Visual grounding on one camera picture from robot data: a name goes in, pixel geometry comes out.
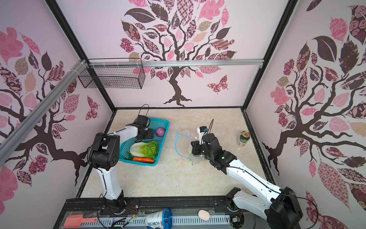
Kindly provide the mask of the teal plastic basket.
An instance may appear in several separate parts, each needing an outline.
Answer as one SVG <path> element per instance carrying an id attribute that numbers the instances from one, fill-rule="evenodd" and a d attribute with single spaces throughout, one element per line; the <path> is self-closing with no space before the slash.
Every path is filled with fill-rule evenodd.
<path id="1" fill-rule="evenodd" d="M 135 137 L 120 145 L 119 161 L 139 166 L 157 165 L 170 127 L 168 120 L 150 118 L 148 130 L 153 138 L 137 140 Z"/>

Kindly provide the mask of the clear zip bag blue zipper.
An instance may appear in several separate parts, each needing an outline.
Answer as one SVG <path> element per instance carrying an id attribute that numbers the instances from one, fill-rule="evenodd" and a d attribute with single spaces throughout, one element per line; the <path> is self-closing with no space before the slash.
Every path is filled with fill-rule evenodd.
<path id="1" fill-rule="evenodd" d="M 203 146 L 203 143 L 199 144 L 199 134 L 197 131 L 183 130 L 176 132 L 174 149 L 176 153 L 182 158 L 188 160 L 191 166 L 201 163 L 205 160 L 205 156 L 202 150 L 196 148 Z"/>

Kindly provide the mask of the orange carrot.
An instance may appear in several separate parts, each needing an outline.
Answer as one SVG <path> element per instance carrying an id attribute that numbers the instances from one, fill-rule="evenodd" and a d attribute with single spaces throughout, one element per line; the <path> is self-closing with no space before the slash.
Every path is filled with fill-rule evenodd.
<path id="1" fill-rule="evenodd" d="M 150 159 L 150 158 L 144 158 L 144 157 L 134 157 L 132 160 L 134 162 L 141 162 L 141 163 L 147 163 L 147 164 L 155 163 L 155 160 Z"/>

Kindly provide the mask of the purple onion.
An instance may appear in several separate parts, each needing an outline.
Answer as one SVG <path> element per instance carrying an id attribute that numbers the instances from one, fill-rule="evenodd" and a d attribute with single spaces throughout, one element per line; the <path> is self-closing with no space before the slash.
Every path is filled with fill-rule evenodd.
<path id="1" fill-rule="evenodd" d="M 155 134 L 157 137 L 164 137 L 166 133 L 166 130 L 163 127 L 157 128 Z"/>

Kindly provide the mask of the red plastic scoop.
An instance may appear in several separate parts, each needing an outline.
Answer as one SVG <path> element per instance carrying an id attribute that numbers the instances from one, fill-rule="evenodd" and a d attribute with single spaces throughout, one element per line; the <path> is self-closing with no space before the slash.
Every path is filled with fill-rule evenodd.
<path id="1" fill-rule="evenodd" d="M 84 218 L 83 215 L 71 215 L 66 218 L 64 223 L 65 229 L 79 228 L 83 223 L 94 223 L 97 222 L 98 218 Z"/>

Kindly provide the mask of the aluminium rail left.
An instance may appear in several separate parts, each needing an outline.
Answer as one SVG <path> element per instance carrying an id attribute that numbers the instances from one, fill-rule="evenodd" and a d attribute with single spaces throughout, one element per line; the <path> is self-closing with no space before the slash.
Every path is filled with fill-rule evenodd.
<path id="1" fill-rule="evenodd" d="M 47 113 L 51 106 L 72 83 L 87 68 L 87 62 L 80 60 L 65 75 L 65 77 L 51 90 L 35 109 L 20 123 L 20 126 L 7 137 L 1 145 L 1 165 L 16 150 L 18 145 L 33 130 L 41 118 Z"/>

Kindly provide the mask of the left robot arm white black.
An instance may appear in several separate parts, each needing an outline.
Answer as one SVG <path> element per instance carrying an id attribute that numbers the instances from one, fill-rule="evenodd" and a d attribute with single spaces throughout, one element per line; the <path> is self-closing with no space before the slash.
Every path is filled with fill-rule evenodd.
<path id="1" fill-rule="evenodd" d="M 119 161 L 120 144 L 136 138 L 146 140 L 153 138 L 149 129 L 150 118 L 138 115 L 136 120 L 121 130 L 112 133 L 98 133 L 89 148 L 87 160 L 101 178 L 106 209 L 120 214 L 125 210 L 123 191 L 118 183 L 115 166 Z"/>

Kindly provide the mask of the white blue yogurt cup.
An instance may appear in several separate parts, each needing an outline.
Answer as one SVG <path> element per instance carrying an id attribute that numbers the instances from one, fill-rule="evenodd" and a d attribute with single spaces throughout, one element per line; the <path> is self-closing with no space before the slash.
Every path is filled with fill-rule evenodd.
<path id="1" fill-rule="evenodd" d="M 148 214 L 145 218 L 145 225 L 148 229 L 171 229 L 173 226 L 173 215 L 169 208 Z"/>

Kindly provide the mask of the green drink can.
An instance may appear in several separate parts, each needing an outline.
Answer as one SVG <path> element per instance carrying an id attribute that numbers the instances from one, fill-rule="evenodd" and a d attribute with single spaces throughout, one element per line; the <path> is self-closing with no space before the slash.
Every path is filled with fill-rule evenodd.
<path id="1" fill-rule="evenodd" d="M 238 137 L 237 144 L 239 146 L 245 146 L 250 139 L 250 133 L 248 131 L 242 131 Z"/>

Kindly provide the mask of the aluminium rail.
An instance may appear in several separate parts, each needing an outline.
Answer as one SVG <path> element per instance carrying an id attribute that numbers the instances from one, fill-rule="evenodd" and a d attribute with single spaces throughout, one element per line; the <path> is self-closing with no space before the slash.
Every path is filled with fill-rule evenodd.
<path id="1" fill-rule="evenodd" d="M 90 67 L 183 67 L 183 66 L 236 66 L 236 65 L 258 65 L 262 66 L 263 59 L 229 59 L 229 60 L 189 60 L 189 61 L 133 61 L 119 59 L 118 62 L 107 59 L 89 59 Z"/>
<path id="2" fill-rule="evenodd" d="M 1 145 L 1 165 L 16 150 L 18 145 L 33 130 L 41 118 L 47 113 L 51 106 L 72 83 L 87 68 L 87 62 L 80 60 L 65 75 L 65 77 L 51 90 L 35 109 L 20 123 L 20 126 L 7 137 Z"/>

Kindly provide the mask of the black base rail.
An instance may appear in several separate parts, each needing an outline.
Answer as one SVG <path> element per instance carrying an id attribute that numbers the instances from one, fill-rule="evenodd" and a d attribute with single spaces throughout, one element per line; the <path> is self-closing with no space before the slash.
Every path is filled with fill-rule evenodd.
<path id="1" fill-rule="evenodd" d="M 127 216 L 144 215 L 169 208 L 175 213 L 194 213 L 199 210 L 213 210 L 215 214 L 228 216 L 226 222 L 238 229 L 245 223 L 244 212 L 249 212 L 253 203 L 260 208 L 263 203 L 255 203 L 257 196 L 245 194 L 239 189 L 232 189 L 225 196 L 194 197 L 138 197 L 126 198 L 121 194 L 116 200 L 99 198 L 73 198 L 66 200 L 63 209 L 55 222 L 54 228 L 62 228 L 66 222 L 66 214 L 80 212 L 94 214 L 100 227 L 112 228 L 127 223 Z M 297 197 L 291 191 L 281 192 L 278 197 L 270 198 L 269 208 L 257 215 L 265 219 L 272 229 L 298 229 L 303 213 Z"/>

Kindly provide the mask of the green lettuce cabbage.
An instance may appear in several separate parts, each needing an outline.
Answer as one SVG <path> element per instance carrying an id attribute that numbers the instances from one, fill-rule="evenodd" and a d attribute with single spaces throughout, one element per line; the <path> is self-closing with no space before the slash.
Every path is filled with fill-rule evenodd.
<path id="1" fill-rule="evenodd" d="M 156 140 L 150 142 L 135 143 L 130 148 L 130 154 L 135 157 L 155 159 L 158 156 L 159 147 Z"/>

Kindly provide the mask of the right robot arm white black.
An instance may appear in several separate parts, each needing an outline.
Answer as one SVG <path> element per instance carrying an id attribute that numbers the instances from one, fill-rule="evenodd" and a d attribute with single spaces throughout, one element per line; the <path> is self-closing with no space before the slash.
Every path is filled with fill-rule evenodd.
<path id="1" fill-rule="evenodd" d="M 236 179 L 253 195 L 237 191 L 231 200 L 234 205 L 265 219 L 272 229 L 298 229 L 303 217 L 299 199 L 289 187 L 281 188 L 257 175 L 234 154 L 222 149 L 217 137 L 203 127 L 199 139 L 191 142 L 192 154 L 204 156 L 217 170 Z"/>

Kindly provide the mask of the aluminium rail back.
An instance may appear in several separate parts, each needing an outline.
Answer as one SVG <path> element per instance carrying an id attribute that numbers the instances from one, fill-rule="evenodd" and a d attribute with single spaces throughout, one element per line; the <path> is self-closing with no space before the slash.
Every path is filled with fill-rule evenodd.
<path id="1" fill-rule="evenodd" d="M 133 61 L 119 59 L 118 62 L 107 59 L 89 59 L 90 67 L 183 67 L 183 66 L 236 66 L 236 65 L 258 65 L 262 66 L 263 59 L 229 59 L 229 60 L 189 60 L 189 61 Z"/>

